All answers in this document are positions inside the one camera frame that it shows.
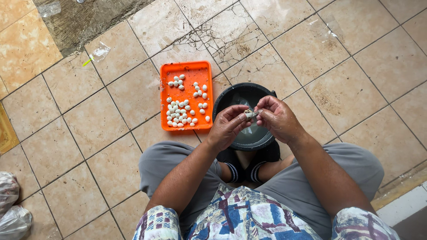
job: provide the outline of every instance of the plastic bag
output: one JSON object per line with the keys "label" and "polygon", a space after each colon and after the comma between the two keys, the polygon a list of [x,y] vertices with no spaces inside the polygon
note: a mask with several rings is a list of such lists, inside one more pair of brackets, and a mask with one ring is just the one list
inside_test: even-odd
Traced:
{"label": "plastic bag", "polygon": [[31,227],[31,213],[20,205],[12,206],[0,219],[0,240],[20,240]]}
{"label": "plastic bag", "polygon": [[0,219],[18,199],[19,189],[15,175],[0,172]]}

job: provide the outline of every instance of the gray pants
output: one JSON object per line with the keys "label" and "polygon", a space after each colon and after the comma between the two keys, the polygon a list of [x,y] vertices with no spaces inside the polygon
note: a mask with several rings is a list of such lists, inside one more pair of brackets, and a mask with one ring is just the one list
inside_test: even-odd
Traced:
{"label": "gray pants", "polygon": [[[323,149],[353,178],[371,201],[384,177],[379,160],[368,150],[349,143],[328,144],[324,145]],[[194,148],[189,145],[172,141],[160,142],[149,147],[139,161],[141,191],[151,198],[163,178],[193,150]],[[209,205],[220,183],[233,189],[221,180],[221,167],[215,159],[194,197],[180,215],[182,233]],[[318,201],[295,158],[292,165],[256,190],[294,210],[321,238],[331,237],[330,216]]]}

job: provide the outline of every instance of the person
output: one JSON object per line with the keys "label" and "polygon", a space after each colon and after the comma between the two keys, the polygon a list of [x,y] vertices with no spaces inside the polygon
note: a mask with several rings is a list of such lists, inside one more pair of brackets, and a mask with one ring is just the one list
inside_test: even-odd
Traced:
{"label": "person", "polygon": [[[384,176],[378,159],[349,143],[320,145],[275,97],[259,101],[256,124],[293,155],[278,161],[274,141],[243,170],[227,148],[251,125],[248,108],[220,112],[196,148],[164,141],[142,154],[140,189],[150,201],[134,240],[399,239],[370,204]],[[263,184],[226,184],[243,180]]]}

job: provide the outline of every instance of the beige tile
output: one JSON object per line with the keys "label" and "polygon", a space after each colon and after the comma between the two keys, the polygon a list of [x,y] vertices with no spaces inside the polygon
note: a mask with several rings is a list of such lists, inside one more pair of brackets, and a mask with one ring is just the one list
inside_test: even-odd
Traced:
{"label": "beige tile", "polygon": [[173,0],[154,1],[128,21],[150,57],[191,30],[190,24]]}
{"label": "beige tile", "polygon": [[0,71],[9,93],[61,58],[37,9],[0,32]]}
{"label": "beige tile", "polygon": [[427,10],[415,16],[413,19],[407,21],[402,25],[403,28],[411,35],[412,39],[420,46],[420,48],[427,52]]}
{"label": "beige tile", "polygon": [[41,191],[38,191],[20,204],[30,211],[32,215],[30,234],[28,237],[24,237],[23,240],[61,239]]}
{"label": "beige tile", "polygon": [[427,146],[426,96],[427,83],[424,83],[392,103],[392,107],[424,146]]}
{"label": "beige tile", "polygon": [[149,201],[145,193],[139,192],[111,210],[126,240],[132,240]]}
{"label": "beige tile", "polygon": [[35,9],[35,5],[31,0],[1,0],[0,9],[1,31]]}
{"label": "beige tile", "polygon": [[319,15],[351,54],[398,26],[378,0],[337,0]]}
{"label": "beige tile", "polygon": [[35,176],[20,145],[1,155],[0,169],[16,175],[21,187],[18,201],[39,190]]}
{"label": "beige tile", "polygon": [[200,26],[235,2],[237,0],[176,0],[193,27]]}
{"label": "beige tile", "polygon": [[22,142],[22,148],[42,187],[84,160],[62,117]]}
{"label": "beige tile", "polygon": [[132,129],[160,112],[159,86],[159,74],[151,61],[146,61],[107,88]]}
{"label": "beige tile", "polygon": [[391,107],[386,107],[341,136],[372,152],[384,168],[381,186],[427,158],[426,150],[415,139]]}
{"label": "beige tile", "polygon": [[102,216],[87,224],[77,232],[73,233],[66,240],[105,240],[123,239],[116,222],[108,211]]}
{"label": "beige tile", "polygon": [[3,106],[20,141],[60,115],[41,75],[3,99]]}
{"label": "beige tile", "polygon": [[268,41],[240,3],[222,11],[196,31],[222,70]]}
{"label": "beige tile", "polygon": [[225,75],[231,84],[252,82],[260,84],[270,91],[274,90],[279,99],[283,99],[301,88],[271,44],[262,47],[228,69]]}
{"label": "beige tile", "polygon": [[115,206],[139,190],[138,160],[141,154],[128,133],[88,160],[109,206]]}
{"label": "beige tile", "polygon": [[92,61],[105,84],[114,81],[148,58],[126,21],[85,45],[89,54],[98,48],[99,42],[110,48],[103,60]]}
{"label": "beige tile", "polygon": [[328,27],[314,15],[273,42],[302,85],[344,61],[349,54]]}
{"label": "beige tile", "polygon": [[46,186],[43,193],[64,237],[108,210],[85,163]]}
{"label": "beige tile", "polygon": [[177,141],[195,147],[200,144],[196,134],[191,130],[165,131],[160,126],[160,116],[148,120],[143,125],[132,131],[138,145],[144,152],[149,146],[161,141]]}
{"label": "beige tile", "polygon": [[206,60],[211,63],[213,77],[221,73],[215,60],[194,31],[177,40],[151,59],[158,69],[165,63]]}
{"label": "beige tile", "polygon": [[104,86],[92,64],[82,67],[87,60],[89,57],[86,52],[77,53],[43,73],[62,113]]}
{"label": "beige tile", "polygon": [[242,0],[241,3],[268,40],[273,40],[314,13],[306,0]]}
{"label": "beige tile", "polygon": [[105,89],[71,109],[64,119],[85,159],[128,131]]}
{"label": "beige tile", "polygon": [[427,79],[427,56],[401,27],[354,58],[389,102]]}
{"label": "beige tile", "polygon": [[426,0],[381,0],[381,2],[399,23],[403,23],[427,8]]}
{"label": "beige tile", "polygon": [[337,134],[387,104],[353,59],[343,62],[305,89]]}

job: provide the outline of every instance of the plastic tray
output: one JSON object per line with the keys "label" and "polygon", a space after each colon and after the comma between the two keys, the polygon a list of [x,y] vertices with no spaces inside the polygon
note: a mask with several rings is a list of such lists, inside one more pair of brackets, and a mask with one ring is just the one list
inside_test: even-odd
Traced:
{"label": "plastic tray", "polygon": [[[180,90],[178,87],[170,87],[167,83],[174,81],[173,77],[184,74],[183,79],[184,90]],[[193,83],[198,82],[200,90],[202,86],[206,85],[208,89],[203,91],[207,93],[208,97],[203,99],[202,96],[193,97],[193,93],[196,91]],[[163,64],[160,68],[160,115],[161,115],[161,127],[166,131],[175,130],[191,130],[191,129],[209,129],[212,127],[212,109],[214,108],[214,98],[212,91],[212,70],[211,64],[208,61],[189,61],[189,62],[178,62],[178,63],[167,63]],[[195,115],[191,115],[190,111],[187,111],[187,115],[191,118],[197,118],[198,122],[194,127],[191,127],[189,123],[184,124],[184,127],[174,128],[167,124],[168,111],[167,106],[170,104],[166,101],[168,97],[172,98],[172,101],[178,100],[183,102],[189,100],[191,110],[196,112]],[[199,112],[199,103],[206,102],[207,108],[204,108],[205,114]],[[205,117],[209,116],[211,119],[209,122],[206,121]]]}

